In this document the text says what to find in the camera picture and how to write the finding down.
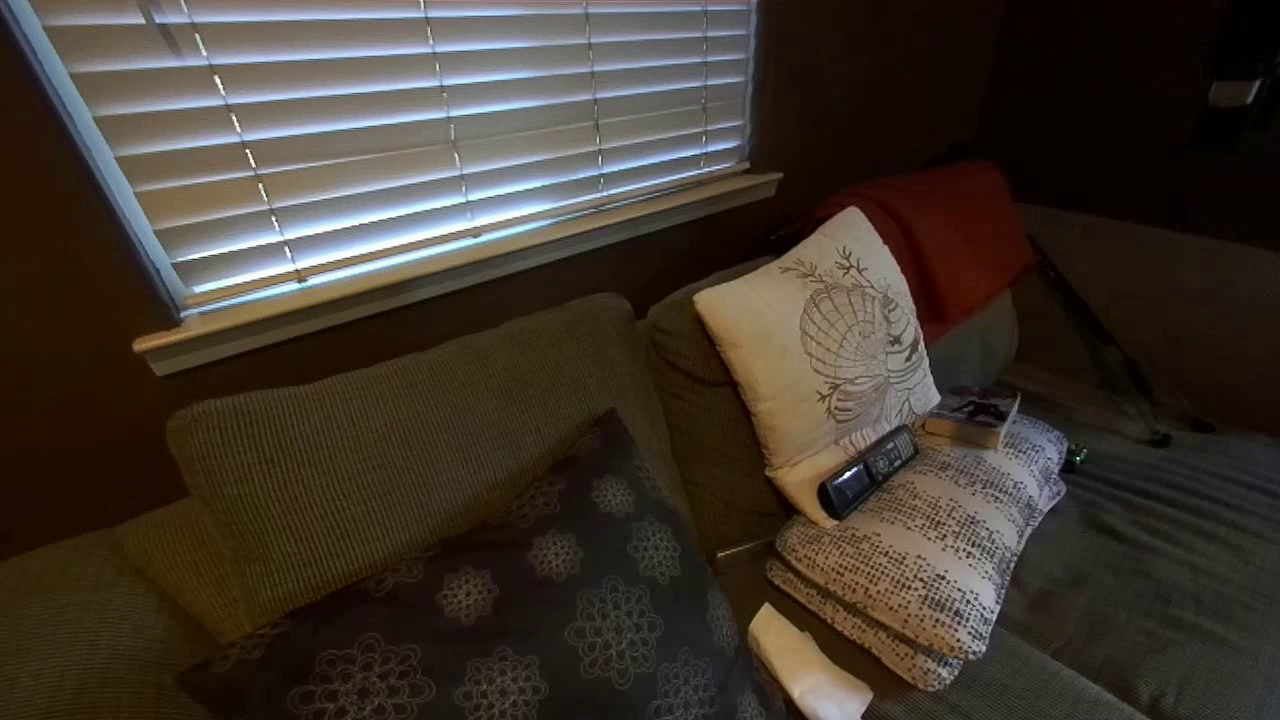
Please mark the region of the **white folded paper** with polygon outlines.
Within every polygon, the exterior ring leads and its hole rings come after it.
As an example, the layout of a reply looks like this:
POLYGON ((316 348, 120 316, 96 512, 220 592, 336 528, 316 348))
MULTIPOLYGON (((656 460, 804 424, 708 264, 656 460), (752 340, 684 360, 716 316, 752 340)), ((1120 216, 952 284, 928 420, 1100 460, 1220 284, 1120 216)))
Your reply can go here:
POLYGON ((872 688, 828 660, 820 644, 772 604, 760 604, 748 620, 748 644, 804 720, 864 720, 872 708, 872 688))

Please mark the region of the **red throw blanket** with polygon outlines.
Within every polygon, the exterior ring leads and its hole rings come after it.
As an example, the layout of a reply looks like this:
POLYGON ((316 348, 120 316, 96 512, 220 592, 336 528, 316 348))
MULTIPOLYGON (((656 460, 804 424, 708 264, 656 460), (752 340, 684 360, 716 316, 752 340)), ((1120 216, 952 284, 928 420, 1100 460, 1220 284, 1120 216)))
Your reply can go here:
POLYGON ((908 276, 928 340, 976 316, 1032 264, 1032 240, 1004 172, 956 160, 840 188, 820 220, 860 208, 908 276))

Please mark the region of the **grey patterned flat pillow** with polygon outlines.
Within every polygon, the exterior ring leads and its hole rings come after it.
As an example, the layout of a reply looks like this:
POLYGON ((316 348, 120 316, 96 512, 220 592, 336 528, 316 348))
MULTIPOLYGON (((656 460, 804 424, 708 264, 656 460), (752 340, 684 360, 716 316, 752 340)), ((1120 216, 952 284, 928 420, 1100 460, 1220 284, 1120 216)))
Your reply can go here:
POLYGON ((1068 436, 1016 416, 1000 448, 928 440, 848 520, 792 520, 764 576, 920 692, 992 644, 1036 524, 1064 500, 1068 436))

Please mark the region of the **dark floral throw pillow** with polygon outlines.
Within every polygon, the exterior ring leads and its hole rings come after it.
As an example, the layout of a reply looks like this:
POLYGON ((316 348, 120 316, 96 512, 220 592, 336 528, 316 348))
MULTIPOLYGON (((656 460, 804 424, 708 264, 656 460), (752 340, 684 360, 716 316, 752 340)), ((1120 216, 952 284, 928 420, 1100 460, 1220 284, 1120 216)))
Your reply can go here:
POLYGON ((216 720, 776 720, 620 416, 496 516, 180 676, 216 720))

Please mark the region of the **white window sill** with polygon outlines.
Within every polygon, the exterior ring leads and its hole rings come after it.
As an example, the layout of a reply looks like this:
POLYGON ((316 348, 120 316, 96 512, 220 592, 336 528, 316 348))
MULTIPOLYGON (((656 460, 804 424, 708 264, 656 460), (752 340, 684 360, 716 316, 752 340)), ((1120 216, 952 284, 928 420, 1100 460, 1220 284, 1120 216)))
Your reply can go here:
POLYGON ((724 176, 672 196, 636 200, 600 216, 576 216, 568 224, 532 224, 516 240, 464 244, 452 256, 428 256, 392 264, 372 276, 320 284, 308 292, 276 296, 264 304, 196 316, 180 328, 148 332, 132 340, 132 352, 156 372, 176 376, 204 364, 220 364, 268 344, 300 340, 324 328, 368 320, 404 304, 436 300, 460 288, 532 272, 580 252, 652 236, 688 220, 704 220, 740 204, 772 200, 780 172, 724 176))

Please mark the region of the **white window blinds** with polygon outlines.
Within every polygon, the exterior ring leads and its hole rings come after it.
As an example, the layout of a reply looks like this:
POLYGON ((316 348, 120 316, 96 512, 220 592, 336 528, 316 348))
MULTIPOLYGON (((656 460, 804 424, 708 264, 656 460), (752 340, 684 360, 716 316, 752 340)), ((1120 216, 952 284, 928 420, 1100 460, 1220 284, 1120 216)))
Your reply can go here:
POLYGON ((748 164, 756 0, 4 0, 188 316, 748 164))

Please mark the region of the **black tripod stand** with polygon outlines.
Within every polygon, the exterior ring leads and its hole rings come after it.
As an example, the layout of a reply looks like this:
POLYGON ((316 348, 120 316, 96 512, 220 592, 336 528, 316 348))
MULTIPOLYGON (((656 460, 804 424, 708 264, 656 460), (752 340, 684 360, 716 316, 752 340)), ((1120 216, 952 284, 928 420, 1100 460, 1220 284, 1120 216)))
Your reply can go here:
POLYGON ((1080 332, 1092 368, 1120 396, 1124 412, 1136 420, 1140 440, 1148 448, 1172 444, 1172 420, 1160 416, 1156 384, 1136 364, 1136 356, 1112 336, 1112 328, 1092 312, 1084 292, 1068 280, 1068 272, 1052 260, 1044 244, 1032 244, 1036 276, 1056 292, 1072 328, 1080 332))

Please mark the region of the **small book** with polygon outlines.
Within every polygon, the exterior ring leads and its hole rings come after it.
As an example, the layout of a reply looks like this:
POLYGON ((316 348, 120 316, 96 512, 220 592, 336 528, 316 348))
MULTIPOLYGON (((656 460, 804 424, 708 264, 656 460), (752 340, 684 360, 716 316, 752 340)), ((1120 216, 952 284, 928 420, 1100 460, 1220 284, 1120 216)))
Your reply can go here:
POLYGON ((924 436, 944 436, 976 448, 1000 448, 1020 412, 1016 392, 944 396, 924 420, 924 436))

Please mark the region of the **white embroidered throw pillow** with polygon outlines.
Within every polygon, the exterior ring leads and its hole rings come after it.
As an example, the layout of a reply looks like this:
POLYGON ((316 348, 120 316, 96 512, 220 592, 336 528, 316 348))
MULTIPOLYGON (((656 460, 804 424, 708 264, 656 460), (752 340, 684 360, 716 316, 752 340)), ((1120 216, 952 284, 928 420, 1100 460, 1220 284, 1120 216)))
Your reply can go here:
POLYGON ((768 480, 824 528, 820 484, 940 404, 912 288, 860 208, 692 304, 752 416, 768 480))

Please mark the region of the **olive green sofa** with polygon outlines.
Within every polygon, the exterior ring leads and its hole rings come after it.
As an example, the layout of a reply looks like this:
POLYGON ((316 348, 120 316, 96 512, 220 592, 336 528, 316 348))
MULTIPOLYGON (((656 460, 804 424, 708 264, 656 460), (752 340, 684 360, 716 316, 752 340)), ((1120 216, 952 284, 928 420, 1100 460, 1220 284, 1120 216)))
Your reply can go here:
POLYGON ((584 296, 176 412, 184 500, 0 564, 0 720, 216 720, 180 692, 188 668, 496 516, 600 416, 632 432, 756 668, 748 620, 772 604, 872 688, 864 720, 1280 720, 1276 452, 1260 436, 1144 448, 1020 412, 1068 436, 1068 492, 1028 536, 988 652, 940 692, 776 588, 776 536, 808 516, 768 480, 692 304, 756 268, 656 308, 584 296))

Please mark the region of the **black remote control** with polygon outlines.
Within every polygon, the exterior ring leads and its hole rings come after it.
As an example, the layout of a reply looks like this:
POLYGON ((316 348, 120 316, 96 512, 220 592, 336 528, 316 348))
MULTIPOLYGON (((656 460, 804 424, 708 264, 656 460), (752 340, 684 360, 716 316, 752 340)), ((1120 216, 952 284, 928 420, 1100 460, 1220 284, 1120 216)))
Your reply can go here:
POLYGON ((852 464, 844 464, 836 476, 828 476, 816 488, 816 500, 832 520, 844 520, 916 456, 920 456, 916 436, 908 424, 900 424, 888 436, 880 436, 872 448, 864 448, 852 464))

